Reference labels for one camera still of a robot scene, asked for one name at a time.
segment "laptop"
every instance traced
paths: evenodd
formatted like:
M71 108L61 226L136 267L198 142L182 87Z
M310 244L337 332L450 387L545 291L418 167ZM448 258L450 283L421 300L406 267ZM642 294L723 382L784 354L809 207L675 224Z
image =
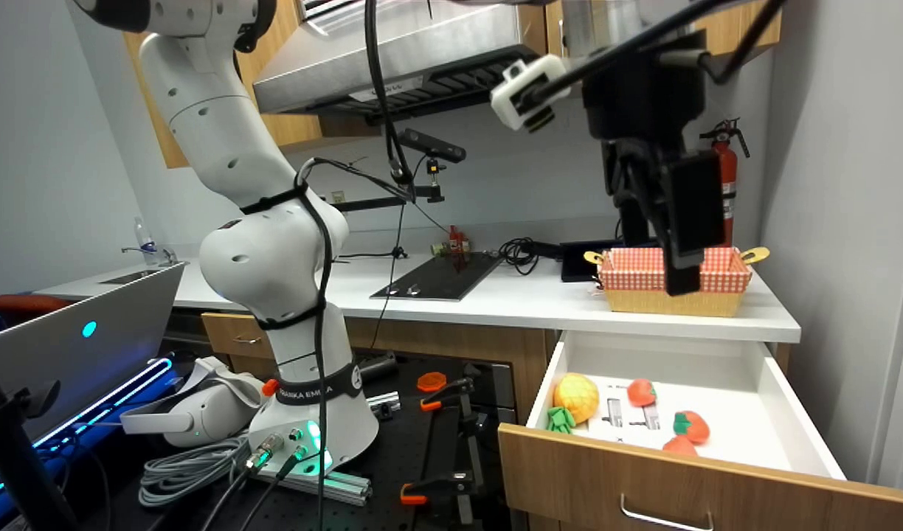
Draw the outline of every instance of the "laptop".
M116 424L127 404L154 397L147 396L154 382L173 378L160 344L180 278L182 264L160 267L0 331L3 396L48 391L59 382L51 409L23 424L40 460L93 443L98 424Z

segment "toy food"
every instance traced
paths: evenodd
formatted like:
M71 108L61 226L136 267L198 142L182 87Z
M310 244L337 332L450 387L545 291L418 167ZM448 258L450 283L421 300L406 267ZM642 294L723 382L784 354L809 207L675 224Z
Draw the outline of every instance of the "toy food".
M628 401L635 407L653 407L654 404L654 387L647 378L638 378L628 382Z
M707 421L700 412L679 409L675 412L675 432L688 435L694 444L703 444L703 443L707 443L712 426L707 426Z
M545 429L571 432L571 412L567 407L545 409Z
M567 407L576 424L583 424L598 409L598 387L576 370L560 373L551 387L551 407Z
M685 456L697 456L697 449L688 435L672 435L670 443L664 443L661 449L664 453L685 453Z

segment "drawer handle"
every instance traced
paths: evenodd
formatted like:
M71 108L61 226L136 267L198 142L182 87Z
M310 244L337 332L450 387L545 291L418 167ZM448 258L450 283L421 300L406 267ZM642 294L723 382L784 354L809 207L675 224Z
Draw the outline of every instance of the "drawer handle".
M625 519L650 522L650 524L657 524L657 527L715 531L712 511L707 511L707 527L685 524L685 522L675 522L675 519L661 519L661 515L653 515L653 514L632 511L632 508L625 508L625 493L620 493L620 511L623 511Z

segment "cabinet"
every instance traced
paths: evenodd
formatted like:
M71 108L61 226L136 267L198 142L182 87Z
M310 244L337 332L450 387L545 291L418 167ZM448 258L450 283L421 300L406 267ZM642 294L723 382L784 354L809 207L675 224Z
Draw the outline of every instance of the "cabinet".
M712 56L728 56L741 43L747 25L756 21L762 6L765 6L765 0L741 3L741 6L731 6L731 9L715 11L703 21L697 21L694 30L707 33L707 52ZM779 34L781 34L781 11L772 16L772 22L757 39L757 49L779 43ZM563 52L563 9L560 9L560 3L545 6L545 42L548 42L548 49Z
M248 311L204 311L200 319L213 351L231 367L253 373L273 370L269 335ZM349 335L353 347L511 362L518 418L530 409L554 342L548 331L371 319L349 319Z
M287 34L293 34L294 25L298 25L294 3L278 3L273 22L257 42L257 49L253 52L235 52L241 81L245 81L248 90L250 90L250 81L259 75L259 70L269 65L269 58L281 49L281 43L287 42ZM160 118L154 93L149 93L149 87L145 81L145 74L138 67L141 34L124 33L124 43L127 43L127 52L129 52L129 65L136 67L138 87L145 93L145 105L147 105L149 120L154 120L160 152L163 152L167 167L180 167L180 165L185 165L185 155L182 155L180 143L173 142L173 134L167 131L164 120ZM322 142L322 139L349 139L349 134L371 134L374 131L374 127L362 124L360 118L262 114L262 120L284 151L304 146L304 143Z
M625 443L548 432L548 388L563 370L597 378L598 391L653 378L657 418L667 418L664 401L691 404L707 418L712 443L703 456L672 456L635 444L647 426L628 421L613 429ZM507 505L538 531L642 527L650 519L670 522L661 527L903 527L903 493L843 480L756 342L563 332L529 421L501 424L498 443Z

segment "drawer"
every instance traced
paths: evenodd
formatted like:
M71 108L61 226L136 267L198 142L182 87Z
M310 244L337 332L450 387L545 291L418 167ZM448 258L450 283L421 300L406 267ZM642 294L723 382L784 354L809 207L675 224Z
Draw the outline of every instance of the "drawer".
M604 401L632 378L657 391L664 432L551 432L548 391L591 373ZM712 424L700 456L664 453L672 409ZM563 332L526 424L501 424L507 505L548 527L903 527L903 493L843 480L765 344Z

